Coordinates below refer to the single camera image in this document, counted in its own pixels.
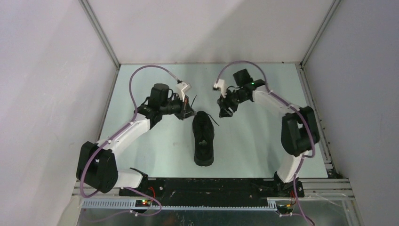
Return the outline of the black shoe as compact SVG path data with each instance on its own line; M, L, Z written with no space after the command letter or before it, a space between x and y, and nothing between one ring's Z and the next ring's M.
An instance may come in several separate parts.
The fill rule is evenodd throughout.
M198 111L192 122L194 137L194 162L198 166L207 167L214 162L215 137L214 125L205 111Z

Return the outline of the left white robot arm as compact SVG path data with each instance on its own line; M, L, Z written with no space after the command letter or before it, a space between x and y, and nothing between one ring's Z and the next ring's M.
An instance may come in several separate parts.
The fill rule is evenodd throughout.
M164 115L175 115L184 120L195 115L189 104L186 92L190 84L180 81L176 92L169 94L170 88L156 83L150 96L134 110L128 120L115 134L97 142L87 141L81 146L76 171L80 185L91 186L96 192L107 193L115 187L130 187L137 196L147 194L149 184L143 180L145 174L137 169L119 169L117 158L141 135L151 130Z

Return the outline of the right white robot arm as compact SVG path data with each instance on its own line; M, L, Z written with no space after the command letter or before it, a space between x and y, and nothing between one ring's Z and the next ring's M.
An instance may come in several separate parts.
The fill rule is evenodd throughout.
M221 95L217 101L220 108L219 116L232 117L239 104L251 101L266 107L281 121L280 140L285 155L276 171L274 192L285 197L292 192L298 173L304 159L313 158L316 154L315 145L320 135L314 110L310 106L301 107L280 97L272 91L266 80L254 80L246 69L233 74L237 88L229 90L225 80L218 77L213 85Z

